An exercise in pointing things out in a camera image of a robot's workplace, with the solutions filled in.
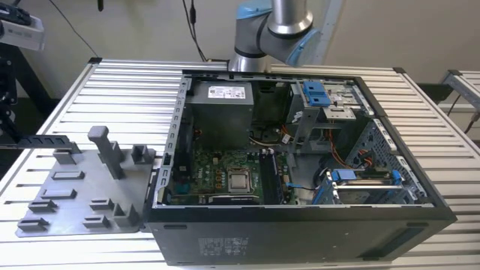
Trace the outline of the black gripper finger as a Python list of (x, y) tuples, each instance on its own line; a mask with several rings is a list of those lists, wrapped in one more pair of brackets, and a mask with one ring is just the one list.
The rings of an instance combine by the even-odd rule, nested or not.
[(20, 140), (20, 132), (15, 125), (15, 114), (11, 110), (11, 106), (16, 103), (14, 64), (7, 58), (2, 58), (2, 135), (8, 137), (2, 145), (16, 145)]

